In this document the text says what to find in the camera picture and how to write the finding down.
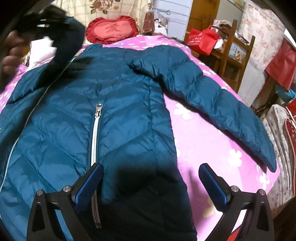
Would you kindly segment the person's left hand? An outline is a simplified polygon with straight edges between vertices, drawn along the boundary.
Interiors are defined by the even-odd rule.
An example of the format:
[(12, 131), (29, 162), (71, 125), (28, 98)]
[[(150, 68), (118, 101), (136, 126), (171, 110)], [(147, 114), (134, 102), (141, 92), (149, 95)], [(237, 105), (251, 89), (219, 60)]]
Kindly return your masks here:
[(3, 58), (4, 77), (11, 78), (16, 74), (16, 69), (20, 65), (21, 59), (28, 53), (30, 46), (30, 38), (28, 35), (22, 37), (17, 31), (12, 31), (4, 42), (8, 48), (8, 54)]

